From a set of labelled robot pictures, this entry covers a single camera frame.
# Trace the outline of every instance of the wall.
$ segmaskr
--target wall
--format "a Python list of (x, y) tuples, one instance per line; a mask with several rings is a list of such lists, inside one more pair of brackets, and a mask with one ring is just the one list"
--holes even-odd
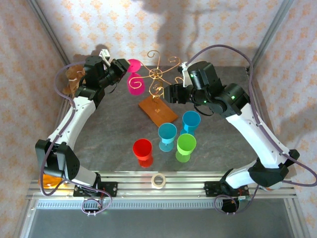
[(57, 117), (52, 87), (62, 62), (25, 0), (0, 1), (0, 42), (0, 230), (8, 238), (38, 174), (35, 143)]
[[(295, 0), (256, 70), (258, 92), (278, 138), (317, 171), (317, 12), (313, 0)], [(295, 166), (294, 181), (314, 177)], [(296, 187), (311, 237), (317, 234), (317, 188)]]
[[(38, 0), (70, 61), (107, 46), (115, 58), (141, 59), (159, 50), (188, 60), (212, 44), (253, 57), (282, 0)], [(204, 54), (215, 65), (245, 65), (230, 50)]]

